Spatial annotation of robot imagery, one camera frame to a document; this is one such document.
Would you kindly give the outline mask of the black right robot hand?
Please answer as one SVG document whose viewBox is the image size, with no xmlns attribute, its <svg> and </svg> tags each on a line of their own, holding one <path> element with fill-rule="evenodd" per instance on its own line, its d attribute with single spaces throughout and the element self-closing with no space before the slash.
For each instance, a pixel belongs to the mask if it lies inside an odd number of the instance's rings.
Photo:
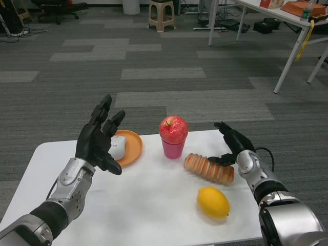
<svg viewBox="0 0 328 246">
<path fill-rule="evenodd" d="M 227 167 L 236 163 L 236 158 L 239 153 L 244 150 L 255 151 L 255 147 L 251 141 L 241 134 L 240 132 L 232 129 L 229 125 L 222 122 L 215 122 L 214 127 L 216 127 L 221 134 L 225 143 L 228 145 L 231 150 L 231 154 L 223 154 L 221 157 L 208 157 L 208 160 L 213 163 L 217 163 L 219 166 Z"/>
</svg>

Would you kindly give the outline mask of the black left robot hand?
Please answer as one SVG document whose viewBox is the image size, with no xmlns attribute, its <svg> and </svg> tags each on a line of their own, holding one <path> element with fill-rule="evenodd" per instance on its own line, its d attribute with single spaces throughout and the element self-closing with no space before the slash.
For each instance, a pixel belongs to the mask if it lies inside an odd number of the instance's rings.
<svg viewBox="0 0 328 246">
<path fill-rule="evenodd" d="M 111 138 L 115 135 L 126 113 L 121 110 L 111 119 L 107 119 L 111 103 L 112 97 L 107 94 L 94 108 L 89 122 L 84 125 L 78 137 L 75 157 L 103 171 L 121 175 L 120 164 L 108 151 L 111 147 Z"/>
</svg>

